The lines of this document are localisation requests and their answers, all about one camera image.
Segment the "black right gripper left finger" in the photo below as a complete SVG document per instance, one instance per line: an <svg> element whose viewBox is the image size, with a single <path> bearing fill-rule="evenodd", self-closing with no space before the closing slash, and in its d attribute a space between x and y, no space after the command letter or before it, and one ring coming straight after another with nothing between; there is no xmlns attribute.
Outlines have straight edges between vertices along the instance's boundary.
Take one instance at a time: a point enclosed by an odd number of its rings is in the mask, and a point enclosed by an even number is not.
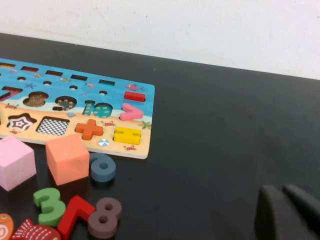
<svg viewBox="0 0 320 240"><path fill-rule="evenodd" d="M254 231L258 240L318 239L283 189L268 184L258 192Z"/></svg>

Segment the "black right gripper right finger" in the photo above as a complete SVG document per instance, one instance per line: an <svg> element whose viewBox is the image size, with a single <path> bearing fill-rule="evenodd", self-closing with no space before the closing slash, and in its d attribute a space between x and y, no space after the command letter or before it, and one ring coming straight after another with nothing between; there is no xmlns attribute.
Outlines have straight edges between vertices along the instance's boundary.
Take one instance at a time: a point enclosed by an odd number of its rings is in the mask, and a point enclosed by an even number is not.
<svg viewBox="0 0 320 240"><path fill-rule="evenodd" d="M320 201L310 193L293 184L285 185L282 190L305 220L308 228L319 238Z"/></svg>

